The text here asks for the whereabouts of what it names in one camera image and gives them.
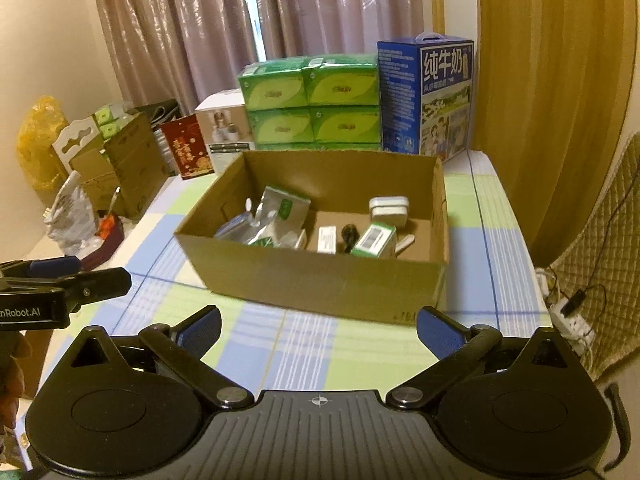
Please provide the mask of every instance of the white power strip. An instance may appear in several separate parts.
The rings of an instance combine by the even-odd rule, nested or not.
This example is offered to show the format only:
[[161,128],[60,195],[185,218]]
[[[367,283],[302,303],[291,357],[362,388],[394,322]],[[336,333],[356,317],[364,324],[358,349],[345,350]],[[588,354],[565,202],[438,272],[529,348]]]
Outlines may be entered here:
[[567,303],[567,298],[562,298],[549,309],[549,316],[558,332],[569,341],[575,353],[582,356],[587,348],[593,344],[596,333],[595,330],[591,330],[591,325],[580,314],[573,314],[569,317],[562,314],[562,307]]

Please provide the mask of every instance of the triangular cutout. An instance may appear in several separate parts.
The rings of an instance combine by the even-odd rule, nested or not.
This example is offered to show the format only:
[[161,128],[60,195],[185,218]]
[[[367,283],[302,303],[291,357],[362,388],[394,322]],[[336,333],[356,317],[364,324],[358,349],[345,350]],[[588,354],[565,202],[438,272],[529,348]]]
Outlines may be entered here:
[[89,338],[78,352],[78,355],[71,363],[72,368],[82,366],[92,366],[105,364],[108,361],[107,355],[102,350],[100,342],[96,338]]
[[554,368],[567,368],[562,354],[551,339],[541,341],[531,363],[540,366],[553,366]]

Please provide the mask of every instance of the tablecloth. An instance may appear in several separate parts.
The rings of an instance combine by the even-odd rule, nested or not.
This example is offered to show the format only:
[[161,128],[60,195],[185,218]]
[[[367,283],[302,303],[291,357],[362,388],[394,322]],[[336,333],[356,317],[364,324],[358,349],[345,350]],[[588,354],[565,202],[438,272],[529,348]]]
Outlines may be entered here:
[[[441,309],[465,325],[529,336],[550,320],[515,216],[489,159],[463,152],[445,163],[450,265]],[[129,293],[84,306],[52,340],[43,380],[82,327],[130,335],[176,324],[206,304],[223,332],[203,361],[258,394],[261,389],[349,390],[382,395],[436,358],[411,327],[337,319],[226,298],[207,291],[173,232],[214,176],[172,181],[123,243],[111,266],[132,275]]]

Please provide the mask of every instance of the white plastic bag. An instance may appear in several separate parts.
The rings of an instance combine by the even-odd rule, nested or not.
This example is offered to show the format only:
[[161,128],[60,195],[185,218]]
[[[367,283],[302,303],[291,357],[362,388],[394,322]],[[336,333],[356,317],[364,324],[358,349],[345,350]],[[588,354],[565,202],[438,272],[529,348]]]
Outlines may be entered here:
[[45,211],[47,236],[66,256],[76,256],[82,242],[97,231],[94,208],[80,185],[80,173],[72,171],[62,185],[50,210]]

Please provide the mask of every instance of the quilted fabric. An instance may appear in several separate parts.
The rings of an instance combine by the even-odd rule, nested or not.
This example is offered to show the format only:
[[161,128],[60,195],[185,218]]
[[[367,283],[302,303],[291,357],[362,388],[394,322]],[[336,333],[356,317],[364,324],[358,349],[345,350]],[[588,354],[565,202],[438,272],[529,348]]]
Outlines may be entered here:
[[607,221],[627,190],[625,203],[609,227],[609,235],[591,286],[607,289],[607,306],[600,287],[590,288],[580,313],[593,326],[593,364],[596,380],[609,366],[640,346],[640,132],[628,142],[610,187],[574,243],[552,264],[561,290],[571,296],[584,288],[603,245]]

